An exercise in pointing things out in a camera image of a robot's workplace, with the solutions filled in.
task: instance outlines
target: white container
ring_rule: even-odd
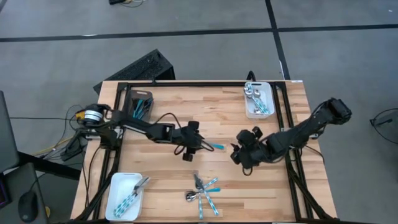
[[[113,210],[118,206],[129,194],[131,194],[134,186],[142,179],[142,175],[138,173],[115,173],[112,176],[111,188],[109,190],[108,203],[106,204],[105,218],[109,221],[134,221],[141,213],[142,198],[144,189],[138,194],[136,202],[122,215],[116,218]]]
[[[260,100],[267,106],[268,114],[256,114],[254,109],[256,104],[246,95],[244,96],[244,104],[246,105],[246,116],[251,119],[265,119],[275,113],[274,99],[272,97],[271,85],[267,82],[248,82],[252,85],[253,89],[260,92]]]

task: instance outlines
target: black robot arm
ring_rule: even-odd
[[[234,145],[231,155],[236,163],[242,163],[244,169],[258,166],[260,162],[278,162],[284,158],[289,149],[301,148],[306,145],[313,134],[321,135],[328,124],[344,124],[351,117],[351,111],[341,101],[331,98],[317,106],[311,116],[288,131],[273,133],[261,138],[258,127],[253,131],[242,130],[238,135],[238,143]]]
[[[124,127],[144,134],[148,139],[156,143],[178,146],[175,151],[176,155],[187,149],[183,153],[183,160],[185,161],[192,161],[193,154],[199,149],[214,150],[211,145],[204,142],[204,138],[199,134],[199,122],[197,121],[189,121],[188,126],[179,126],[176,129],[175,125],[171,123],[155,122],[150,124],[133,118],[131,114],[127,114],[124,111],[111,111],[107,105],[89,105],[82,111],[85,112],[85,115],[84,119],[80,121],[81,127],[76,130],[70,142],[74,142],[80,137],[99,136],[101,145],[113,150],[120,147],[121,141],[119,141],[119,137],[121,131],[123,131],[120,127]],[[103,115],[108,114],[108,111],[112,112],[112,116],[109,121],[104,121]]]

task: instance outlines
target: silver spoon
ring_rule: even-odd
[[[257,97],[257,98],[260,98],[261,93],[260,93],[260,91],[259,91],[258,89],[254,89],[253,95],[254,95],[255,97]]]
[[[206,192],[220,192],[220,191],[221,191],[221,188],[219,188],[219,187],[215,187],[213,189],[206,190]],[[188,202],[191,202],[196,199],[197,194],[199,194],[199,191],[197,191],[197,192],[194,190],[186,191],[185,192],[185,200]]]

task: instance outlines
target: wooden tabletop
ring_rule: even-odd
[[[98,103],[113,106],[117,84],[116,81],[103,82]],[[297,124],[307,119],[311,113],[304,85],[302,82],[289,81],[286,85],[292,116]],[[182,126],[187,125],[190,120],[199,121],[200,134],[204,138],[226,147],[223,151],[198,151],[193,162],[186,162],[182,161],[181,155],[173,154],[175,146],[156,144],[142,134],[127,130],[123,140],[119,172],[138,172],[152,178],[145,188],[142,212],[137,222],[199,222],[198,202],[188,203],[183,196],[184,191],[195,188],[192,177],[195,170],[199,171],[205,183],[218,177],[219,181],[214,187],[222,188],[221,192],[210,193],[220,213],[218,217],[214,215],[205,197],[203,198],[203,222],[295,221],[285,161],[276,164],[261,163],[259,167],[254,168],[252,175],[247,177],[242,174],[241,165],[236,165],[229,157],[233,151],[230,143],[237,143],[236,135],[240,130],[252,130],[254,126],[259,126],[264,136],[278,132],[275,114],[262,120],[248,119],[244,109],[242,87],[174,86],[135,89],[152,92],[155,102],[151,114],[152,122],[168,112],[174,113]],[[287,126],[281,92],[279,99]],[[165,117],[162,122],[175,121],[173,117]],[[92,141],[87,147],[84,166],[86,172],[98,144],[99,141]],[[319,150],[317,141],[311,140],[308,145]],[[104,150],[100,150],[93,160],[90,198],[98,189],[103,156]],[[335,206],[322,158],[304,149],[302,161],[309,191],[325,211],[335,217]],[[103,196],[100,218],[104,217],[108,190]],[[302,194],[299,189],[297,192],[300,209],[305,216]],[[85,195],[85,181],[81,173],[72,218],[79,216],[83,211]]]

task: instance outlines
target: spoon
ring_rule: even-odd
[[[220,191],[221,191],[221,188],[219,188],[219,187],[215,187],[213,189],[206,190],[206,192],[220,192]],[[198,193],[199,192],[196,192],[193,190],[186,191],[185,192],[185,200],[188,202],[195,200]]]

